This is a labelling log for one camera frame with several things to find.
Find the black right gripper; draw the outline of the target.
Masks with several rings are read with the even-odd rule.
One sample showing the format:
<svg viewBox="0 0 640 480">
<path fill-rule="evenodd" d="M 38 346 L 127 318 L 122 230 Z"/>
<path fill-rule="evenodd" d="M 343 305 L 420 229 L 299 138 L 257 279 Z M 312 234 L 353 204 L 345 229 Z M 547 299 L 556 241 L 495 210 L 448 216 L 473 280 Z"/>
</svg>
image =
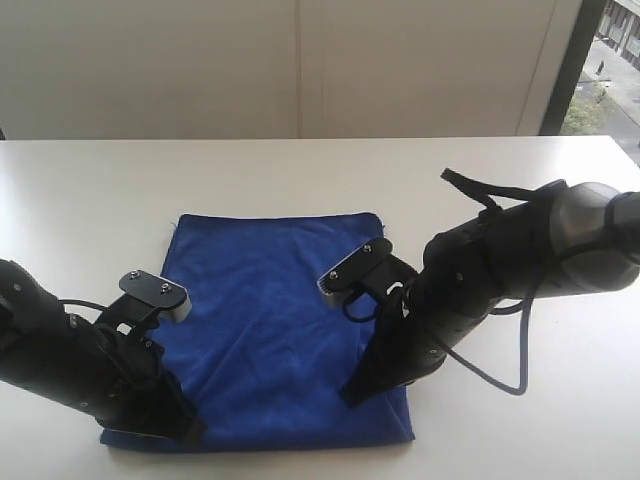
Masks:
<svg viewBox="0 0 640 480">
<path fill-rule="evenodd" d="M 435 372 L 500 301 L 490 284 L 368 288 L 374 333 L 339 394 L 348 408 Z"/>
</svg>

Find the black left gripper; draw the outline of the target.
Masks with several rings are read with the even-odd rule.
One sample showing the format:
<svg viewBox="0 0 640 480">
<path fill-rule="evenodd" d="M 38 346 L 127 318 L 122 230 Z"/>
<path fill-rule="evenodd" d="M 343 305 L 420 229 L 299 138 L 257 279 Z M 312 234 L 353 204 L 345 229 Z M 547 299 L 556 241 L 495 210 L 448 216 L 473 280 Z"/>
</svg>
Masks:
<svg viewBox="0 0 640 480">
<path fill-rule="evenodd" d="M 67 330 L 65 406 L 108 431 L 200 443 L 206 423 L 163 366 L 161 347 L 84 319 L 70 319 Z"/>
</svg>

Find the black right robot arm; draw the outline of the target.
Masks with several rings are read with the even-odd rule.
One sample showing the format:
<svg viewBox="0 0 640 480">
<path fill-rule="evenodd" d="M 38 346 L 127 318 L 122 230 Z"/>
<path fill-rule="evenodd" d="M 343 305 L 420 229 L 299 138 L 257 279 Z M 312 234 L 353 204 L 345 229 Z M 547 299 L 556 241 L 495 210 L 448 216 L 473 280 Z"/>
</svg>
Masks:
<svg viewBox="0 0 640 480">
<path fill-rule="evenodd" d="M 639 196 L 557 182 L 437 234 L 415 270 L 384 238 L 353 252 L 339 281 L 376 300 L 374 332 L 341 389 L 349 406 L 435 372 L 510 301 L 527 329 L 538 298 L 624 289 L 639 276 Z"/>
</svg>

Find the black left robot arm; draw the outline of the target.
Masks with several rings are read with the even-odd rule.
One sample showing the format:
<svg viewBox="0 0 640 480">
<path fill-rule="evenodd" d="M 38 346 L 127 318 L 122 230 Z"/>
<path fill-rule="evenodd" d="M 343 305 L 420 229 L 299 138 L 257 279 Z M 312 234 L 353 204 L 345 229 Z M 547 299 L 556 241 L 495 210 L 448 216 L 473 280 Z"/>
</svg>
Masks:
<svg viewBox="0 0 640 480">
<path fill-rule="evenodd" d="M 143 270 L 90 322 L 14 261 L 1 263 L 1 379 L 93 417 L 108 431 L 196 444 L 206 429 L 148 333 L 188 315 L 187 290 Z"/>
</svg>

